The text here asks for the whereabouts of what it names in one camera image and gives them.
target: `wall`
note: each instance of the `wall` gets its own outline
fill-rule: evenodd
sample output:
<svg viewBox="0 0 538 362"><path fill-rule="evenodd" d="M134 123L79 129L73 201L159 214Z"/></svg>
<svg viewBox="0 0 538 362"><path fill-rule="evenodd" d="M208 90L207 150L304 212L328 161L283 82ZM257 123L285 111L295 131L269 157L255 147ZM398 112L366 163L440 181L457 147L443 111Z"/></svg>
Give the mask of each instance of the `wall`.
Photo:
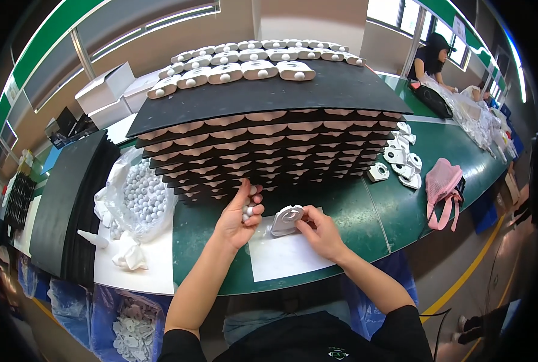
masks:
<svg viewBox="0 0 538 362"><path fill-rule="evenodd" d="M251 0L223 0L221 13L194 18L147 33L99 58L93 67L96 74L101 74L123 62L129 62L135 76L141 76L165 67L171 63L172 56L185 50L252 38ZM79 73L50 98L38 113L30 110L25 114L14 128L18 134L18 142L13 151L18 157L24 148L35 148L45 141L44 128L65 106L73 113L81 112L74 96L88 82L84 72ZM10 178L16 168L17 164L8 158L2 174Z"/></svg>
<svg viewBox="0 0 538 362"><path fill-rule="evenodd" d="M366 58L367 65L375 71L398 74L398 70L404 66L411 43L410 37L368 21L363 32L359 54ZM480 60L476 57L473 61L472 68L478 69L480 64L476 64L476 62L480 62ZM470 66L468 66L467 71L463 71L452 62L446 61L442 69L442 78L446 84L462 90L471 84L478 85L483 71L483 66L482 71L478 74Z"/></svg>
<svg viewBox="0 0 538 362"><path fill-rule="evenodd" d="M258 0L258 40L316 39L336 42L359 52L366 23L367 1Z"/></svg>

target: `green workbench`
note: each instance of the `green workbench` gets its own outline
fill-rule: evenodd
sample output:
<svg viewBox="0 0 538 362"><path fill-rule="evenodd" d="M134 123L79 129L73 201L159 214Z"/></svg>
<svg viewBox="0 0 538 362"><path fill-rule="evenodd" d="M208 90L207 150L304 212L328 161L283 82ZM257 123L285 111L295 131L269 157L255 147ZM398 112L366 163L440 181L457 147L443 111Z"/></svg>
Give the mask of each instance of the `green workbench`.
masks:
<svg viewBox="0 0 538 362"><path fill-rule="evenodd" d="M462 209L494 184L508 166L502 163L496 151L495 160L488 152L478 148L458 125L436 118L432 111L414 97L404 79L390 76L381 78L410 106L415 117L423 119L409 121L412 133L417 136L416 145L410 145L410 152L416 153L423 162L420 190L415 191L402 185L397 175L391 172L388 180L376 184L363 177L342 179L335 189L324 188L318 193L279 188L263 193L263 216L274 215L287 205L312 204L323 207L323 211L335 221L344 242L369 262L381 259L418 239L426 224L424 178L438 158L444 157L452 164L460 165L464 172L467 183ZM177 204L173 220L173 278L177 286L199 257L223 207L222 203L206 207ZM440 207L436 211L438 215L441 214ZM301 275L255 283L248 245L245 245L237 253L219 295L286 288L341 272L334 265Z"/></svg>

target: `sneaker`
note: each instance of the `sneaker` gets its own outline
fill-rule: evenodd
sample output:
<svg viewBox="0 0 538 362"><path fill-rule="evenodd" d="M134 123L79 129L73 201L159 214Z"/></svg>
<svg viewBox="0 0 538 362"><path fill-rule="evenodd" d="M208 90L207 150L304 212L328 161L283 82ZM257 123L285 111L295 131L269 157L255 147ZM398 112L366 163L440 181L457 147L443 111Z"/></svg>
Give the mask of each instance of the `sneaker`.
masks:
<svg viewBox="0 0 538 362"><path fill-rule="evenodd" d="M465 316L460 316L460 318L458 318L458 329L460 330L460 332L465 332L464 325L466 324L467 320L468 319L466 319Z"/></svg>

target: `bag of white balls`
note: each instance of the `bag of white balls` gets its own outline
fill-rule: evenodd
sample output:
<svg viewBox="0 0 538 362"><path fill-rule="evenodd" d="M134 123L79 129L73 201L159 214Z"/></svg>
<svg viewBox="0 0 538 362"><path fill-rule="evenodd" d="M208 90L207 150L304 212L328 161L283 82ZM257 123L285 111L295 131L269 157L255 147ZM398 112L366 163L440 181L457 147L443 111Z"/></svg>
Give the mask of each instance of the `bag of white balls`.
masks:
<svg viewBox="0 0 538 362"><path fill-rule="evenodd" d="M106 206L115 220L113 240L127 230L138 242L149 242L172 222L178 197L149 168L150 159L140 159L141 154L142 149L128 150L114 164L107 182Z"/></svg>

